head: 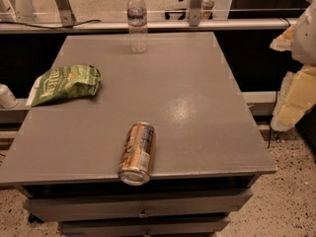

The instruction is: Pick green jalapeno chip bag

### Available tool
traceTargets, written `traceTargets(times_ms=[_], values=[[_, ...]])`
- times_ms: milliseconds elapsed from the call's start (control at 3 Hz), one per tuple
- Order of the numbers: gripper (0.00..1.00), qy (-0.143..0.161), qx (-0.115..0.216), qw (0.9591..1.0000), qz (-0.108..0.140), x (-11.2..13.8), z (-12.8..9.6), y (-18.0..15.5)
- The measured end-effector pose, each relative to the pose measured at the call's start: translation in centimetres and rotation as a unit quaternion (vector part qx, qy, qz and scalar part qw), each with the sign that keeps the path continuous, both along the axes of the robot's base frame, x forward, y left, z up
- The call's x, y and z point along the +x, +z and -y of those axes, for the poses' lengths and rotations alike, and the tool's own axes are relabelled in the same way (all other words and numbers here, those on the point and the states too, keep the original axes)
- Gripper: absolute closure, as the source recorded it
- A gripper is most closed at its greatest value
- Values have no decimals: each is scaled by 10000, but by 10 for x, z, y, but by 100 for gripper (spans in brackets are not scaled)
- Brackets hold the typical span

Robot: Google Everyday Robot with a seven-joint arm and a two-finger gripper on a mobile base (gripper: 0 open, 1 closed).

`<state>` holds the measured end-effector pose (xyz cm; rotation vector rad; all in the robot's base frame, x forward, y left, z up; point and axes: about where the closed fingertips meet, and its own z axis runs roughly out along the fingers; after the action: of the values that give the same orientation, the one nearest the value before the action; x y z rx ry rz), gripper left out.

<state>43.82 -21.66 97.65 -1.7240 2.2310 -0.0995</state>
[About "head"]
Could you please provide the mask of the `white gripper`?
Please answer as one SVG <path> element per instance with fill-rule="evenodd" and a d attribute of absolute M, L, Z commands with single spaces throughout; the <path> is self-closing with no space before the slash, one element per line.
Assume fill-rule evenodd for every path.
<path fill-rule="evenodd" d="M 288 27 L 273 39 L 270 48 L 291 51 L 294 60 L 308 64 L 296 72 L 287 72 L 282 80 L 271 127 L 288 131 L 316 105 L 316 1 L 298 18 L 295 26 Z"/>

